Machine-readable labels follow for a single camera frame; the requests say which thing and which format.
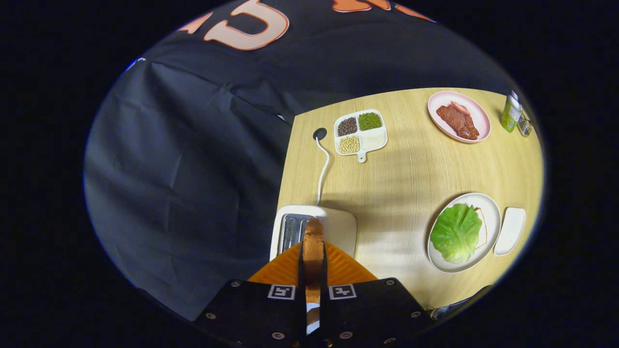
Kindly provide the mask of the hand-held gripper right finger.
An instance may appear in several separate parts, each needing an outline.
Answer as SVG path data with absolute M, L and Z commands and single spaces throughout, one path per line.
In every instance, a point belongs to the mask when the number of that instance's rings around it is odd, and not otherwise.
M 324 246 L 319 339 L 328 348 L 392 348 L 435 322 L 395 277 L 372 279 L 356 260 Z

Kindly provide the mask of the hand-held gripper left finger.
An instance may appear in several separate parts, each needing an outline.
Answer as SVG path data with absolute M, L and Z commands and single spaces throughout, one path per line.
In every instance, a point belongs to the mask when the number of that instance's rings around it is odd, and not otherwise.
M 254 280 L 230 279 L 193 321 L 228 348 L 300 348 L 307 328 L 301 243 L 267 263 Z

